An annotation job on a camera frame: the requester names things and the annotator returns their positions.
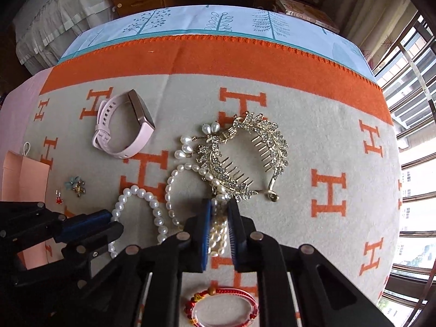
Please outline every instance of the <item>orange blanket border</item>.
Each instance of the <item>orange blanket border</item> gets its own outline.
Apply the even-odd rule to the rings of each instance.
[[[381,88],[321,56],[244,37],[182,35],[127,41],[56,65],[40,95],[114,77],[205,74],[295,88],[347,104],[392,125]]]

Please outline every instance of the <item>rhinestone hair comb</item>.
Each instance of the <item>rhinestone hair comb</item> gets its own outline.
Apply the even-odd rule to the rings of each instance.
[[[229,196],[234,196],[238,202],[242,199],[250,199],[256,194],[266,194],[271,201],[276,202],[278,195],[273,191],[274,183],[278,175],[282,174],[289,164],[286,160],[288,144],[278,130],[278,125],[264,119],[263,114],[255,116],[254,113],[246,112],[243,117],[234,116],[233,124],[227,129],[220,129],[219,125],[215,126],[215,133],[211,129],[210,125],[203,126],[206,136],[192,138],[192,141],[206,139],[205,145],[199,144],[192,149],[193,154],[197,156],[196,161],[200,168],[219,179]],[[235,138],[241,129],[250,134],[256,134],[252,142],[255,143],[255,147],[259,147],[261,161],[267,161],[263,167],[266,172],[272,170],[272,178],[267,189],[250,189],[253,181],[250,181],[249,177],[243,179],[245,174],[241,174],[240,170],[236,171],[238,169],[236,166],[232,168],[233,162],[229,162],[229,158],[220,161],[222,154],[219,145]]]

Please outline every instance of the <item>watch face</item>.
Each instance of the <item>watch face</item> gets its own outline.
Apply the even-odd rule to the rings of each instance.
[[[135,115],[138,119],[139,124],[148,123],[153,129],[155,129],[153,120],[151,118],[150,112],[148,111],[143,99],[138,95],[135,90],[130,90],[127,93],[130,103],[134,108]]]

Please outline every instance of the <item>light blue bedsheet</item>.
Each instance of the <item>light blue bedsheet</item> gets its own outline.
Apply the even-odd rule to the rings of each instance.
[[[109,45],[180,34],[247,37],[294,47],[333,60],[375,82],[360,50],[329,30],[291,16],[235,6],[182,6],[136,13],[79,36],[59,62]]]

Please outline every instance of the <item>pink smartwatch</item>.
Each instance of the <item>pink smartwatch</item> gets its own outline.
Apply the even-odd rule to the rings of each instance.
[[[136,118],[141,125],[141,129],[135,141],[130,146],[119,153],[115,153],[108,146],[110,140],[109,122],[114,111],[127,102],[131,103]],[[128,159],[136,155],[145,144],[147,144],[151,134],[153,134],[154,128],[153,120],[144,101],[135,90],[130,90],[100,103],[92,145],[119,159]]]

